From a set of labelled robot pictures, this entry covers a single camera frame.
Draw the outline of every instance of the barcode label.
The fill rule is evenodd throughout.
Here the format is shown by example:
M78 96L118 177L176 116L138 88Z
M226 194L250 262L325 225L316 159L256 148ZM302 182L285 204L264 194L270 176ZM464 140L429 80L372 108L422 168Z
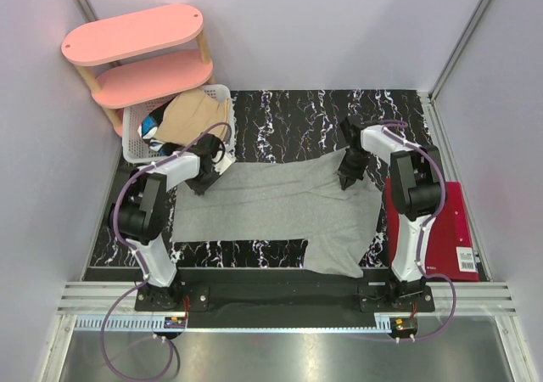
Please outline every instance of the barcode label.
M457 247L456 255L458 256L458 268L461 272L477 272L472 248Z

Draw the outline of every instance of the clothes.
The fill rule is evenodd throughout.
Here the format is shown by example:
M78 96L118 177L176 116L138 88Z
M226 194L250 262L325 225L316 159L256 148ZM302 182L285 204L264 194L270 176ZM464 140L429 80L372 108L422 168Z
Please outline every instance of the clothes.
M237 163L201 197L182 184L172 240L308 239L304 268L360 277L381 193L369 177L342 191L336 171L343 156Z
M220 121L229 122L230 109L230 98L219 103L201 89L191 89L153 110L137 132L152 150L169 155L189 144L207 127ZM216 127L210 133L223 140L227 127Z

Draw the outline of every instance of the white wall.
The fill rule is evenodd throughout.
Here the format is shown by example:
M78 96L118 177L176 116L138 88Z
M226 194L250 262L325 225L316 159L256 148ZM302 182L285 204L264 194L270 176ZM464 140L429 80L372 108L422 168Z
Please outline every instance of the white wall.
M0 379L30 381L81 273L120 140L60 53L71 0L0 0Z
M543 376L543 0L495 0L438 97L467 199Z
M99 18L164 3L204 14L232 89L428 91L478 0L90 0Z

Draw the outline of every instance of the red box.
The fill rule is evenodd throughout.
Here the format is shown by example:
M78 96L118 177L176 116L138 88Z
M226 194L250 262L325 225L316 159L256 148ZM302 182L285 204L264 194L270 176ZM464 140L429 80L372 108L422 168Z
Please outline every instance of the red box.
M441 213L435 218L426 251L426 273L442 273L451 280L479 281L474 261L473 244L467 224L466 206L460 183L450 182L447 186L447 201ZM389 264L396 255L400 217L392 203L390 178L384 184L387 232L389 235ZM474 269L470 261L470 251Z

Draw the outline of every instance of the wooden leg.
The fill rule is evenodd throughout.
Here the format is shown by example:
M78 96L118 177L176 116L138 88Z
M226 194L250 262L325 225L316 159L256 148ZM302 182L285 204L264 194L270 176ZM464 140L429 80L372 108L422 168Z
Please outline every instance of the wooden leg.
M79 72L79 75L81 75L81 78L83 78L83 81L85 81L85 83L91 89L91 92L96 93L102 90L102 87L100 87L100 84L96 80L94 73L92 73L92 68L88 66L74 66L77 69L77 72Z
M108 116L108 119L113 127L122 125L122 121L120 121L120 118L117 115L117 109L108 109L102 106L102 110L104 111L105 115Z
M207 46L207 38L205 37L204 30L202 30L196 37L196 41L200 48L200 56L202 57L202 62L208 64L211 62L210 48Z

